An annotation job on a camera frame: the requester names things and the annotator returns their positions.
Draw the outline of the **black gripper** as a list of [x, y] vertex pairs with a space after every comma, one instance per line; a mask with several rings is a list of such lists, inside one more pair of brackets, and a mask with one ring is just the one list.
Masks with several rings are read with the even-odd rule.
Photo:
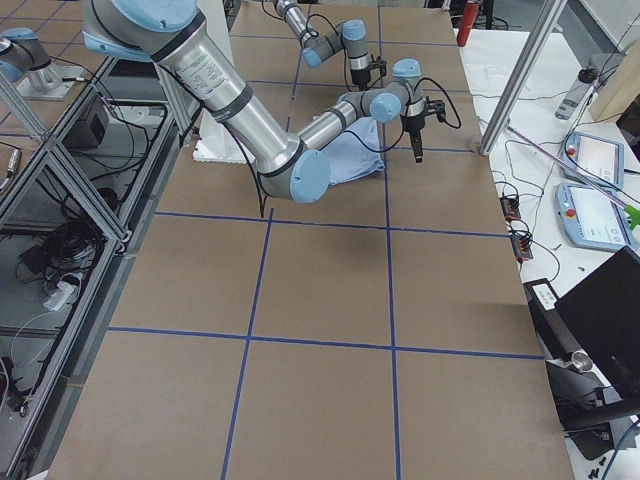
[[350, 75], [352, 83], [359, 91], [366, 91], [369, 88], [372, 81], [371, 70], [369, 68], [351, 69]]
[[402, 117], [403, 131], [409, 133], [411, 148], [416, 163], [423, 162], [423, 144], [421, 131], [426, 126], [426, 115], [421, 112], [417, 115]]

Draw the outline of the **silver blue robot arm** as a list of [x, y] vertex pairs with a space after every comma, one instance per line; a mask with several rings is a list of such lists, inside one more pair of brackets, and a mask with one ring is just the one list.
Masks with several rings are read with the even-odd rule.
[[82, 11], [88, 49], [152, 62], [174, 75], [216, 122], [248, 148], [256, 161], [257, 181], [271, 197], [299, 203], [321, 198], [330, 183], [330, 161], [323, 147], [362, 117], [380, 123], [400, 118], [415, 158], [422, 158], [427, 101], [415, 59], [398, 61], [387, 86], [346, 93], [300, 132], [292, 133], [277, 123], [211, 38], [196, 2], [85, 1]]
[[335, 55], [343, 55], [343, 80], [348, 91], [372, 88], [373, 71], [379, 79], [387, 74], [386, 61], [369, 52], [367, 27], [362, 19], [333, 24], [322, 14], [307, 16], [297, 1], [272, 1], [275, 15], [286, 23], [301, 47], [309, 68], [317, 68]]

